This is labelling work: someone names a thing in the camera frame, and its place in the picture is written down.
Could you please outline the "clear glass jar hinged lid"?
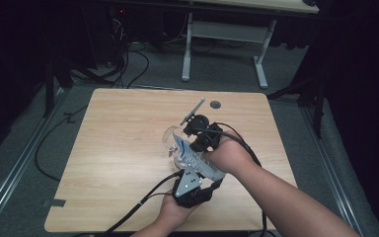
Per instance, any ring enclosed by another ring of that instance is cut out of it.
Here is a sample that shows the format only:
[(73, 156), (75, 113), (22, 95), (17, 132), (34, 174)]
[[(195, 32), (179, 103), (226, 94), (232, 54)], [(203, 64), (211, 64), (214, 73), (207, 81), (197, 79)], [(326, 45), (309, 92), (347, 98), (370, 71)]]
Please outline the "clear glass jar hinged lid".
[(189, 154), (189, 142), (184, 140), (184, 133), (178, 126), (171, 126), (164, 132), (162, 141), (168, 156), (173, 159), (178, 169), (188, 166), (187, 155)]

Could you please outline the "grey tape strip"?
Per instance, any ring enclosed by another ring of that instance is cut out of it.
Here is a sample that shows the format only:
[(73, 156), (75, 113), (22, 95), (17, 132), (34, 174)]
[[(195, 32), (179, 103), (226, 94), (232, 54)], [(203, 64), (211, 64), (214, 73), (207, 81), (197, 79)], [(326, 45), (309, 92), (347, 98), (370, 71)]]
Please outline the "grey tape strip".
[(63, 207), (64, 205), (65, 205), (65, 200), (58, 199), (58, 198), (47, 198), (42, 203), (43, 207), (51, 207), (51, 206)]

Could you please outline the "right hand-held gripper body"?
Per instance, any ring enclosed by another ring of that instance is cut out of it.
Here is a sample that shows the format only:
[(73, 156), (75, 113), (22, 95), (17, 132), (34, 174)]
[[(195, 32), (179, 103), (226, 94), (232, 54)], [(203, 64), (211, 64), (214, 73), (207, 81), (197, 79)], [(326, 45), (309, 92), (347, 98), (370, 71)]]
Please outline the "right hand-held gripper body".
[(196, 114), (204, 102), (205, 99), (201, 98), (200, 102), (185, 115), (181, 122), (181, 125), (184, 126), (184, 134), (195, 136), (195, 140), (189, 146), (195, 152), (206, 152), (209, 148), (216, 149), (223, 132), (217, 122), (210, 123), (206, 116)]

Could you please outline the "person's right hand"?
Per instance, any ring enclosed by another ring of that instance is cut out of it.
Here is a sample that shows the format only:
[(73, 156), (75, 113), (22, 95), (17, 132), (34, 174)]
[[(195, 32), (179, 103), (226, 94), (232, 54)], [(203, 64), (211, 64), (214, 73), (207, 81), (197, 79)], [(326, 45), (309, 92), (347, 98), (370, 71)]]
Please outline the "person's right hand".
[(220, 136), (218, 147), (203, 154), (203, 157), (220, 171), (240, 178), (257, 168), (248, 151), (237, 141), (236, 133), (226, 131)]

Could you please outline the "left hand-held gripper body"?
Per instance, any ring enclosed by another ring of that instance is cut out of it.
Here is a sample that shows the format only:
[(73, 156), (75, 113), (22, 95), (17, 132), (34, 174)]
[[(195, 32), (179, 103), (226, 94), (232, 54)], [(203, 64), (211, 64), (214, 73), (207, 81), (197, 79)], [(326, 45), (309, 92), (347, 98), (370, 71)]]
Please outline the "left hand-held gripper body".
[(186, 167), (175, 181), (172, 195), (178, 206), (191, 208), (210, 201), (213, 188), (201, 188), (202, 179), (192, 167)]

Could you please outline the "black stand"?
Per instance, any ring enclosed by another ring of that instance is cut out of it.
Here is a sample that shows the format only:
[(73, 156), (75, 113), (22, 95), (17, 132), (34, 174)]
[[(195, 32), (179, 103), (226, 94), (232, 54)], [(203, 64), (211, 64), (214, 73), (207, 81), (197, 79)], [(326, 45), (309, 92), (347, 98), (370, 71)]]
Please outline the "black stand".
[(62, 89), (73, 87), (68, 60), (61, 56), (52, 57), (44, 68), (45, 110), (43, 116), (47, 118), (54, 108), (54, 80), (57, 80)]
[(299, 107), (311, 107), (314, 109), (312, 128), (316, 136), (321, 139), (321, 123), (324, 115), (323, 106), (325, 100), (326, 80), (322, 78), (310, 78), (298, 82), (267, 95), (269, 100), (275, 100), (284, 95), (298, 94), (297, 105)]

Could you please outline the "white metal frame desk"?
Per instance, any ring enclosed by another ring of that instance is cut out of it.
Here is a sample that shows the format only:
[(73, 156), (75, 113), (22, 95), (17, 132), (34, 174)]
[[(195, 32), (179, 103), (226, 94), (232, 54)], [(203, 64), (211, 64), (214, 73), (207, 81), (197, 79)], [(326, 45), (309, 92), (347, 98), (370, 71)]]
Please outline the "white metal frame desk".
[[(218, 6), (247, 7), (253, 10), (271, 10), (274, 13), (305, 13), (318, 14), (319, 8), (315, 0), (188, 0), (189, 5), (195, 3), (215, 4)], [(194, 20), (192, 13), (187, 16), (186, 51), (184, 55), (182, 80), (189, 81), (191, 67), (191, 41), (193, 38), (232, 40), (259, 43), (260, 54), (253, 57), (257, 78), (262, 89), (267, 88), (263, 68), (263, 60), (274, 32), (277, 20), (271, 20), (267, 27), (243, 26), (228, 23)]]

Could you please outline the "person's left hand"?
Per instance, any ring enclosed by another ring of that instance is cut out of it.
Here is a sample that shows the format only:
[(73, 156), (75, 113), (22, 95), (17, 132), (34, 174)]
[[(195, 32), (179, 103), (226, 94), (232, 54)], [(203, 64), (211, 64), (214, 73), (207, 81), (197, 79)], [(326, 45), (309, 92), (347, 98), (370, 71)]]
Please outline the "person's left hand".
[(172, 230), (186, 223), (190, 215), (197, 209), (193, 207), (182, 207), (177, 204), (171, 191), (167, 191), (162, 200), (157, 219), (160, 223)]

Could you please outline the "metal floor rail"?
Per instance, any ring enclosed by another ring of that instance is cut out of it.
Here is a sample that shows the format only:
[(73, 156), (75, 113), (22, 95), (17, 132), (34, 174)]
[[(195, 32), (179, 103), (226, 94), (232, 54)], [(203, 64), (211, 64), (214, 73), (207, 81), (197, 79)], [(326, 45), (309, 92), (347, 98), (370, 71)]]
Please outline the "metal floor rail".
[(47, 112), (46, 95), (39, 92), (28, 109), (15, 120), (0, 145), (0, 213), (28, 168), (38, 141), (68, 94), (68, 90), (58, 89), (53, 106)]
[(352, 210), (351, 202), (343, 189), (339, 177), (337, 176), (335, 168), (330, 160), (329, 154), (324, 146), (322, 139), (318, 137), (314, 129), (312, 113), (309, 109), (304, 108), (301, 108), (300, 112), (307, 123), (307, 127), (319, 151), (323, 170), (337, 204), (338, 210), (341, 214), (341, 218), (347, 222), (358, 234), (362, 235), (362, 230)]

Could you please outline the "white and blue pouch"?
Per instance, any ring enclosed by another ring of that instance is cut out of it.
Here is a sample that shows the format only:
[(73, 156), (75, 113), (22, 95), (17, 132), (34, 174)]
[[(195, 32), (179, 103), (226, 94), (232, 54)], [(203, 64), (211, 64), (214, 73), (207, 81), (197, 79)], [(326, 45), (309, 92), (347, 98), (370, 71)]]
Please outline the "white and blue pouch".
[(202, 152), (193, 151), (190, 142), (173, 134), (175, 144), (170, 148), (173, 153), (174, 162), (178, 168), (192, 167), (202, 177), (211, 181), (219, 181), (225, 177), (225, 173), (220, 171), (215, 165), (208, 162)]

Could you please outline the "black device with red light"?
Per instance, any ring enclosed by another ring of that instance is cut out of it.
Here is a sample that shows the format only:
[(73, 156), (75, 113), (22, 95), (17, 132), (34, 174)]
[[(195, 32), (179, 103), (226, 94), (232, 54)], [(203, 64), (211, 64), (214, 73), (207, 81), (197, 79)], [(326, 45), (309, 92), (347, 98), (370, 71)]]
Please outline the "black device with red light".
[(113, 62), (119, 65), (123, 48), (126, 45), (126, 37), (128, 35), (128, 21), (123, 8), (108, 8), (110, 22), (110, 36), (113, 40), (114, 56)]

